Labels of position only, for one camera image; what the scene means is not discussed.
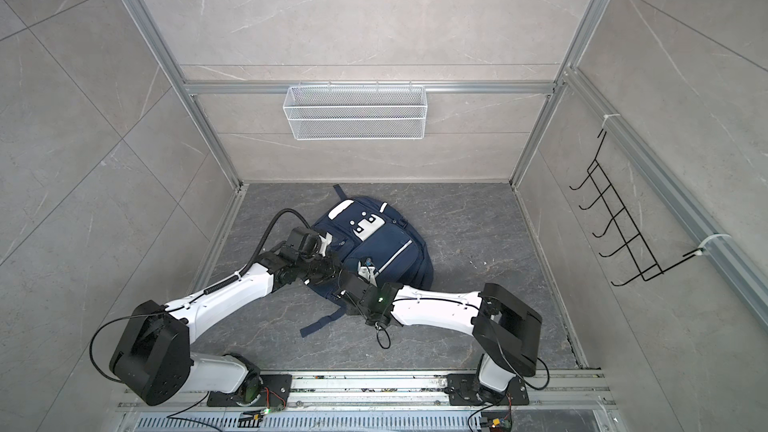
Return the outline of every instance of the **cable tie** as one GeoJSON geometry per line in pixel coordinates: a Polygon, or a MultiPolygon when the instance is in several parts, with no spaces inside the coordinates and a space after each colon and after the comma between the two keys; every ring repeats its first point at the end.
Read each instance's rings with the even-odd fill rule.
{"type": "Polygon", "coordinates": [[[696,248],[696,251],[694,251],[694,255],[704,255],[704,246],[707,242],[712,240],[713,238],[718,237],[728,237],[731,238],[730,234],[712,234],[709,237],[707,237],[705,240],[701,241],[701,244],[699,244],[698,248],[696,248]]]}
{"type": "Polygon", "coordinates": [[[600,128],[601,128],[601,129],[605,129],[605,122],[608,120],[608,118],[609,118],[609,117],[616,117],[616,116],[620,116],[620,115],[621,115],[621,114],[605,114],[605,115],[603,116],[603,125],[602,125],[602,126],[600,126],[600,128]]]}

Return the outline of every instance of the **black cable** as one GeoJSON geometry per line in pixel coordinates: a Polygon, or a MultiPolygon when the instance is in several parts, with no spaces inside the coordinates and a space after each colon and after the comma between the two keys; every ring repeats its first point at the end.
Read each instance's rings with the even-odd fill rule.
{"type": "Polygon", "coordinates": [[[384,350],[387,350],[388,348],[390,348],[392,346],[392,339],[389,337],[389,332],[387,332],[385,328],[381,328],[379,326],[379,322],[376,322],[376,341],[379,342],[379,347],[384,349],[384,350]],[[384,345],[382,345],[382,341],[379,338],[379,333],[381,331],[384,331],[384,335],[386,335],[386,340],[387,340],[387,346],[386,347],[384,347],[384,345]]]}
{"type": "Polygon", "coordinates": [[[529,387],[530,387],[531,389],[533,389],[533,390],[543,390],[543,389],[547,388],[547,386],[549,385],[549,367],[547,367],[547,365],[544,363],[544,361],[542,360],[542,358],[541,358],[541,357],[536,357],[536,360],[538,360],[539,362],[541,362],[541,363],[542,363],[542,365],[544,366],[544,370],[546,370],[546,371],[547,371],[547,381],[546,381],[546,382],[544,382],[544,385],[543,385],[543,386],[541,386],[541,387],[536,387],[535,385],[531,385],[531,384],[530,384],[530,383],[529,383],[527,380],[525,380],[525,379],[523,379],[523,382],[525,382],[525,384],[526,384],[527,386],[529,386],[529,387]]]}
{"type": "Polygon", "coordinates": [[[284,208],[283,210],[279,211],[277,214],[275,214],[274,217],[272,217],[272,220],[270,220],[270,224],[266,226],[266,229],[264,230],[264,234],[261,236],[261,240],[259,240],[259,245],[256,246],[256,250],[254,250],[254,254],[250,256],[250,259],[248,259],[248,263],[245,267],[243,267],[243,270],[240,271],[240,276],[244,276],[246,272],[248,272],[256,263],[256,259],[259,257],[259,254],[261,254],[261,249],[264,247],[264,244],[266,244],[266,239],[270,236],[270,232],[272,232],[272,228],[277,224],[277,219],[280,218],[283,214],[291,213],[294,216],[297,216],[299,220],[301,220],[301,223],[304,225],[304,227],[310,228],[310,224],[306,221],[306,219],[299,214],[297,211],[293,210],[292,208],[284,208]]]}
{"type": "Polygon", "coordinates": [[[506,356],[506,355],[504,355],[504,350],[502,350],[502,342],[498,340],[498,335],[496,335],[496,331],[494,330],[493,326],[491,326],[491,332],[493,332],[493,336],[494,336],[494,338],[496,339],[496,345],[498,346],[498,351],[499,351],[499,353],[502,355],[502,359],[504,359],[504,362],[506,362],[506,363],[507,363],[507,365],[509,366],[509,368],[510,368],[510,369],[512,369],[512,371],[513,371],[513,372],[514,372],[514,373],[515,373],[515,374],[516,374],[518,377],[520,377],[520,380],[522,380],[523,382],[525,382],[525,385],[529,386],[529,387],[530,387],[531,389],[533,389],[533,390],[543,390],[543,389],[547,388],[547,386],[549,385],[549,379],[550,379],[550,377],[549,377],[549,367],[547,367],[547,365],[544,363],[544,361],[542,360],[542,358],[540,358],[540,357],[536,357],[536,360],[538,360],[539,362],[541,362],[541,363],[543,364],[543,366],[544,366],[544,369],[547,371],[547,381],[546,381],[546,382],[544,382],[544,385],[543,385],[543,386],[541,386],[541,387],[536,387],[535,385],[532,385],[530,382],[528,382],[528,381],[527,381],[527,380],[526,380],[526,379],[525,379],[525,378],[524,378],[522,375],[520,375],[520,374],[519,374],[519,373],[518,373],[518,372],[517,372],[517,371],[514,369],[514,367],[512,366],[512,364],[510,364],[510,363],[509,363],[509,360],[507,360],[507,356],[506,356]]]}
{"type": "Polygon", "coordinates": [[[478,311],[480,310],[480,307],[473,304],[466,304],[465,302],[455,301],[451,300],[450,298],[440,298],[440,297],[421,297],[421,298],[415,298],[415,297],[404,297],[404,298],[396,298],[392,301],[394,304],[395,302],[399,301],[441,301],[441,302],[453,302],[454,304],[460,304],[460,305],[467,305],[469,307],[476,308],[478,311]]]}
{"type": "Polygon", "coordinates": [[[475,417],[476,414],[479,414],[479,413],[483,412],[485,409],[489,409],[491,407],[498,407],[500,405],[500,403],[502,402],[502,399],[498,399],[498,402],[496,402],[495,404],[486,405],[484,408],[477,409],[474,412],[472,412],[472,415],[470,415],[469,418],[467,418],[467,428],[469,428],[469,432],[475,432],[475,430],[473,430],[472,426],[470,425],[470,422],[472,421],[472,418],[475,417]]]}
{"type": "Polygon", "coordinates": [[[184,410],[179,410],[178,412],[173,412],[171,415],[167,415],[167,416],[165,416],[165,418],[167,418],[167,419],[176,419],[176,420],[185,420],[185,421],[187,421],[187,422],[192,422],[192,423],[194,423],[194,424],[201,424],[201,425],[205,425],[205,426],[207,426],[207,427],[210,427],[210,428],[212,428],[212,429],[216,430],[217,432],[224,432],[224,430],[223,430],[223,429],[221,429],[221,428],[219,428],[219,427],[216,427],[216,426],[215,426],[215,425],[213,425],[213,424],[208,424],[207,422],[203,422],[202,420],[197,420],[197,419],[187,419],[187,418],[183,418],[183,417],[176,417],[178,414],[183,414],[183,413],[184,413],[184,412],[186,412],[187,410],[189,410],[189,409],[191,409],[191,408],[194,408],[194,407],[197,407],[198,405],[200,405],[200,402],[202,402],[203,400],[207,399],[209,395],[210,395],[210,392],[206,392],[206,394],[203,396],[203,398],[201,398],[200,400],[198,400],[197,402],[195,402],[194,404],[192,404],[192,405],[191,405],[191,406],[189,406],[188,408],[186,408],[186,409],[184,409],[184,410]]]}
{"type": "Polygon", "coordinates": [[[198,298],[203,297],[204,295],[205,295],[205,292],[201,292],[200,294],[197,295],[196,298],[193,298],[192,300],[190,300],[190,304],[194,303],[198,298]]]}
{"type": "Polygon", "coordinates": [[[127,315],[125,317],[118,317],[116,319],[111,320],[110,322],[107,322],[106,324],[101,325],[100,328],[96,329],[96,331],[94,332],[93,336],[91,337],[91,341],[88,343],[88,356],[91,358],[91,364],[94,366],[94,369],[96,369],[96,371],[99,372],[101,374],[101,376],[106,378],[106,379],[112,380],[113,382],[117,382],[118,384],[125,384],[125,382],[123,382],[120,379],[116,379],[114,377],[110,377],[110,376],[106,375],[106,373],[103,370],[101,370],[101,368],[98,365],[96,365],[96,360],[94,360],[94,341],[96,340],[96,336],[98,335],[98,333],[101,332],[101,329],[107,327],[110,324],[113,324],[114,322],[124,321],[124,320],[128,320],[130,318],[152,317],[154,315],[167,314],[169,312],[176,312],[177,310],[181,310],[182,308],[184,308],[184,307],[178,307],[178,308],[175,308],[175,309],[172,309],[172,310],[169,310],[169,311],[153,312],[152,314],[127,315]]]}

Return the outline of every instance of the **metal rail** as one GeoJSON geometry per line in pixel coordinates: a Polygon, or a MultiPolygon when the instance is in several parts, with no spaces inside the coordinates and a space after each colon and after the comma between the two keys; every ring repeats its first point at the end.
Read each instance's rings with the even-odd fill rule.
{"type": "MultiPolygon", "coordinates": [[[[474,410],[451,406],[442,391],[447,374],[474,374],[474,370],[304,370],[284,371],[293,375],[288,410],[474,410]]],[[[517,406],[531,409],[616,409],[616,403],[601,370],[550,370],[551,380],[544,390],[528,391],[531,403],[517,406]]],[[[535,383],[546,374],[539,371],[535,383]]],[[[118,399],[117,411],[181,410],[202,397],[199,392],[178,393],[162,405],[149,407],[126,389],[118,399]]],[[[204,408],[209,411],[232,410],[204,408]]]]}
{"type": "MultiPolygon", "coordinates": [[[[696,243],[724,232],[690,190],[578,68],[568,68],[564,77],[595,116],[601,121],[605,118],[604,128],[696,243]]],[[[707,244],[706,252],[715,269],[768,331],[768,278],[763,271],[730,237],[712,240],[707,244]]]]}
{"type": "Polygon", "coordinates": [[[517,188],[520,185],[520,182],[525,175],[525,171],[528,170],[528,166],[531,165],[531,160],[536,153],[536,149],[538,149],[538,144],[542,141],[544,131],[546,131],[549,122],[552,120],[554,110],[557,108],[563,93],[563,73],[570,66],[578,65],[609,2],[610,0],[589,1],[589,5],[587,5],[584,16],[581,18],[581,23],[576,29],[576,34],[571,41],[568,52],[565,53],[563,63],[560,65],[560,71],[555,79],[556,87],[554,93],[546,102],[544,102],[542,111],[538,114],[533,130],[531,130],[531,134],[528,136],[523,152],[520,154],[518,164],[512,172],[512,177],[509,178],[509,183],[512,184],[512,187],[517,188]]]}
{"type": "Polygon", "coordinates": [[[168,81],[176,91],[181,103],[184,104],[184,108],[190,114],[192,121],[196,125],[200,134],[205,139],[208,148],[216,158],[222,171],[229,179],[233,188],[240,187],[240,179],[237,177],[232,162],[226,154],[224,147],[219,142],[219,137],[213,128],[208,123],[205,114],[197,104],[197,102],[184,90],[184,78],[181,74],[181,69],[178,66],[178,62],[174,59],[170,53],[168,45],[160,35],[158,27],[152,21],[152,17],[147,11],[147,7],[143,0],[122,0],[125,4],[125,8],[128,9],[130,18],[136,23],[136,27],[141,32],[144,40],[147,42],[152,54],[156,61],[160,64],[160,67],[168,77],[168,81]]]}
{"type": "Polygon", "coordinates": [[[430,93],[552,93],[554,83],[539,80],[510,80],[506,82],[442,82],[442,81],[213,81],[186,82],[184,88],[189,94],[239,94],[239,93],[274,93],[285,94],[289,87],[295,86],[422,86],[430,93]]]}

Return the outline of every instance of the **white wire basket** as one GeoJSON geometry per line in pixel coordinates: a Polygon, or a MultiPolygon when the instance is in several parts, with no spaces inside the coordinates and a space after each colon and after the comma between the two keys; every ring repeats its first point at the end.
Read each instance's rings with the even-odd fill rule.
{"type": "Polygon", "coordinates": [[[293,86],[283,110],[297,140],[423,139],[427,94],[408,84],[293,86]]]}

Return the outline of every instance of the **ventilation grate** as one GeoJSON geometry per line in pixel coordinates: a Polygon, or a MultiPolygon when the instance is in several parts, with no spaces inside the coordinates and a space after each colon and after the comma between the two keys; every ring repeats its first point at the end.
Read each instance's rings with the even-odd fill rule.
{"type": "Polygon", "coordinates": [[[421,139],[427,97],[421,86],[294,86],[283,110],[298,140],[421,139]]]}
{"type": "MultiPolygon", "coordinates": [[[[467,429],[466,410],[414,411],[341,411],[341,412],[279,412],[268,415],[259,427],[249,420],[239,423],[240,412],[194,412],[184,417],[199,420],[225,430],[226,432],[344,432],[352,430],[445,430],[464,431],[467,429]]],[[[135,432],[183,432],[186,430],[212,430],[203,424],[178,419],[168,419],[161,412],[143,412],[135,432]]],[[[474,430],[480,427],[477,415],[472,418],[474,430]]]]}

